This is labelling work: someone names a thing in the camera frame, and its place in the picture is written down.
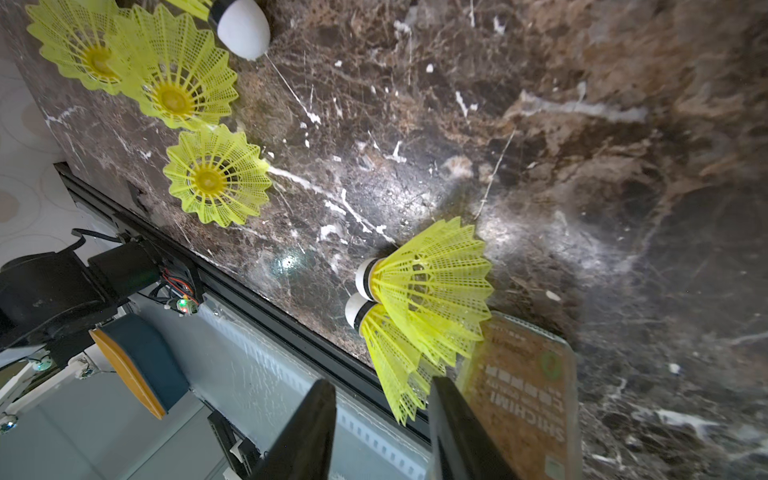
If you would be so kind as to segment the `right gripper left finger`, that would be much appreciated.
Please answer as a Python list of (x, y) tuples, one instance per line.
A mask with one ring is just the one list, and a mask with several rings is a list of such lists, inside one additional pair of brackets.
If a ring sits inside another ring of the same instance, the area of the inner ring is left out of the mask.
[(319, 379), (247, 479), (328, 479), (336, 416), (335, 387)]

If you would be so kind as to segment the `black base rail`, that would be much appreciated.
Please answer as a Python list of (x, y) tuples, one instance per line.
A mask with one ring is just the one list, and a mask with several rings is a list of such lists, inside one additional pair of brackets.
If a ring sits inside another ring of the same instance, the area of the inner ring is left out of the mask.
[(337, 345), (302, 325), (294, 317), (272, 304), (213, 263), (182, 246), (157, 227), (124, 208), (116, 201), (78, 178), (65, 162), (54, 165), (70, 196), (84, 202), (97, 214), (115, 224), (120, 231), (141, 235), (164, 247), (173, 256), (193, 265), (199, 277), (198, 292), (208, 294), (238, 314), (261, 333), (287, 348), (329, 378), (342, 391), (370, 408), (373, 414), (425, 447), (430, 445), (428, 418), (419, 414), (415, 421), (402, 426), (389, 412), (388, 404), (373, 370)]

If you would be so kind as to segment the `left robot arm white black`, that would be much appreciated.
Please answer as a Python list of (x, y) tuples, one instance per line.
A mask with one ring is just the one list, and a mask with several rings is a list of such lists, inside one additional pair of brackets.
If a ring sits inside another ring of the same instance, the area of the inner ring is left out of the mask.
[(46, 345), (117, 313), (139, 291), (158, 285), (180, 313), (203, 302), (195, 265), (159, 241), (74, 229), (77, 241), (1, 267), (1, 348)]

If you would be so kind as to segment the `yellow shuttlecock four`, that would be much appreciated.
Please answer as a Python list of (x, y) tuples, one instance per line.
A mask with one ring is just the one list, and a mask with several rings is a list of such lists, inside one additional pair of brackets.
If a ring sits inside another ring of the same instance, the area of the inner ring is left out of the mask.
[(170, 181), (170, 195), (204, 224), (243, 225), (269, 202), (269, 164), (242, 132), (233, 133), (225, 125), (182, 132), (166, 154), (163, 174)]

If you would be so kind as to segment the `yellow shuttlecock three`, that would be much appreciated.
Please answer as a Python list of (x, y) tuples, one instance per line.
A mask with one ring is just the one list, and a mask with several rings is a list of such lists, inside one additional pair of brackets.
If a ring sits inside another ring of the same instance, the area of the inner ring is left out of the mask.
[(128, 10), (114, 1), (45, 0), (28, 4), (27, 31), (41, 42), (40, 55), (59, 73), (88, 90), (121, 93), (123, 80), (107, 65), (112, 57), (108, 36)]

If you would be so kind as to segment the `glass spice jar silver lid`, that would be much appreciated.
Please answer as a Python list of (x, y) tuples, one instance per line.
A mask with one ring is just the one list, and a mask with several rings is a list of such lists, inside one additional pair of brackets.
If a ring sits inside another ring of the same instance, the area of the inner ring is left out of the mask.
[(457, 386), (521, 479), (580, 479), (576, 358), (566, 340), (494, 311)]

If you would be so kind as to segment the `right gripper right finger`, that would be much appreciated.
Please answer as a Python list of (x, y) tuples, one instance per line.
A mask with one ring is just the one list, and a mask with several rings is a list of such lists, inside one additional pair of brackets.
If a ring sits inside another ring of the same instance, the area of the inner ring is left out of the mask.
[(427, 406), (429, 479), (519, 479), (451, 379), (432, 379)]

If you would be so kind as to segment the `yellow shuttlecock eight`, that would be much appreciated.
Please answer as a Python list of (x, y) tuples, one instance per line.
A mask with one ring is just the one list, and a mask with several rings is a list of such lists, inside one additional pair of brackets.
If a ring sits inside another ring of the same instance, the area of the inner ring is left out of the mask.
[(481, 324), (491, 318), (492, 264), (484, 250), (474, 225), (439, 220), (394, 253), (363, 260), (356, 288), (431, 361), (453, 367), (471, 357), (483, 340)]

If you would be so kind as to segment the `yellow shuttlecock five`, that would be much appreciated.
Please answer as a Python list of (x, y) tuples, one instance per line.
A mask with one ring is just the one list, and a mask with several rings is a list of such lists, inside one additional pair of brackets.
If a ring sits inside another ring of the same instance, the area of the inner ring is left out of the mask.
[(134, 5), (115, 18), (107, 40), (112, 52), (107, 65), (144, 115), (171, 129), (196, 131), (232, 113), (238, 93), (229, 52), (192, 15)]

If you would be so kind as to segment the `yellow shuttlecock one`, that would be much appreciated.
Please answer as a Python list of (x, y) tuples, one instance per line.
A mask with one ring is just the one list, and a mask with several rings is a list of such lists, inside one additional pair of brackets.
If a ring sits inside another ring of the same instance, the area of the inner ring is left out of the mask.
[(347, 323), (365, 340), (383, 393), (395, 420), (404, 426), (427, 406), (432, 380), (446, 374), (416, 347), (383, 305), (356, 293), (345, 305)]

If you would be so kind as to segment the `yellow shuttlecock six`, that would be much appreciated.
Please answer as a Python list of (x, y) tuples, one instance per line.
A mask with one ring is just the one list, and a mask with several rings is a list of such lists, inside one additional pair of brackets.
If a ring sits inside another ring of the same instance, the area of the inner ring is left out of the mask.
[(266, 15), (253, 0), (169, 0), (182, 11), (206, 21), (234, 55), (245, 60), (263, 56), (270, 44)]

